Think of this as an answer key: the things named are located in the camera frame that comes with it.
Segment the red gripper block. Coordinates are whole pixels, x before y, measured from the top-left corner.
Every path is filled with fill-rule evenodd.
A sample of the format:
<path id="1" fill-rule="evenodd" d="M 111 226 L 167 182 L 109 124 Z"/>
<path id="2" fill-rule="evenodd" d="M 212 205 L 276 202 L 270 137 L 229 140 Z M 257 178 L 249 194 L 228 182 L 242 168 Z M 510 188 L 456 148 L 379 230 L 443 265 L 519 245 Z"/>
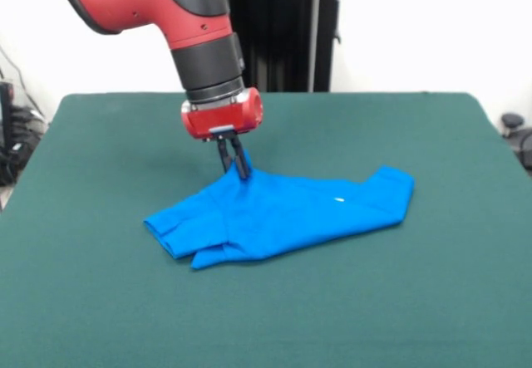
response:
<path id="1" fill-rule="evenodd" d="M 242 134 L 256 129 L 263 121 L 263 105 L 259 91 L 248 88 L 238 95 L 205 104 L 192 104 L 184 101 L 181 106 L 181 119 L 187 132 L 197 140 L 213 139 L 216 135 L 233 130 Z M 232 160 L 241 179 L 250 176 L 250 168 L 239 136 L 229 136 L 233 149 Z M 219 135 L 216 139 L 219 157 L 224 172 L 231 167 L 231 156 L 226 139 Z"/>

